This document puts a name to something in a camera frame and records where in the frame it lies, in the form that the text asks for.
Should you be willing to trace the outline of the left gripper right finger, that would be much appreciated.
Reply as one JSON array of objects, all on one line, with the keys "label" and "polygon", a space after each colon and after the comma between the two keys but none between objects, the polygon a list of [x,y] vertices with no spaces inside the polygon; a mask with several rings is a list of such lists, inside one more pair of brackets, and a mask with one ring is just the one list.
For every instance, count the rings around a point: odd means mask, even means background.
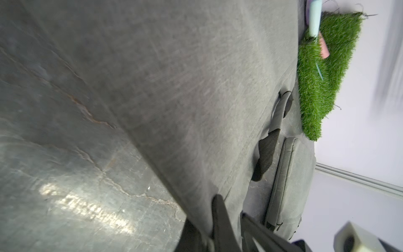
[{"label": "left gripper right finger", "polygon": [[303,252],[300,246],[277,236],[247,213],[241,213],[240,223],[243,252],[258,252],[257,244],[264,252]]}]

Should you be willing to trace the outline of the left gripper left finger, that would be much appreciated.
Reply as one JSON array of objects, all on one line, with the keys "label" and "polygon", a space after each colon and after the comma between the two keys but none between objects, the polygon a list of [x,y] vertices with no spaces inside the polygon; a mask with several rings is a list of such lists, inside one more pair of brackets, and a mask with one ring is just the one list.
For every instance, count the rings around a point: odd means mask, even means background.
[{"label": "left gripper left finger", "polygon": [[213,240],[216,252],[241,252],[236,240],[224,199],[216,194],[212,201]]}]

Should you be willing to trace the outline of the grey laptop bag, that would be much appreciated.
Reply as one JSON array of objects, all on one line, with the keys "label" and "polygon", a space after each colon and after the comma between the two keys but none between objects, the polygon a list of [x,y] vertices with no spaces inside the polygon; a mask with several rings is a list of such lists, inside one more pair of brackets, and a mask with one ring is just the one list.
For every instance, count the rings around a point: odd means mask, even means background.
[{"label": "grey laptop bag", "polygon": [[290,240],[298,229],[313,180],[316,159],[298,138],[287,138],[266,214],[266,225]]},{"label": "grey laptop bag", "polygon": [[255,148],[297,67],[298,1],[24,1],[188,219],[237,240]]}]

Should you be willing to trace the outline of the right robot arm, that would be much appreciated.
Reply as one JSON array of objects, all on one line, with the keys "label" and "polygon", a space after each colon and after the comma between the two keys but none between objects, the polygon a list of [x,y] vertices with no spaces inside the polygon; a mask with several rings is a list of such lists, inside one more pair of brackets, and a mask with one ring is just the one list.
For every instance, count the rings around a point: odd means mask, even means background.
[{"label": "right robot arm", "polygon": [[350,221],[303,221],[285,240],[305,242],[312,252],[401,252],[403,229],[391,225],[370,227]]}]

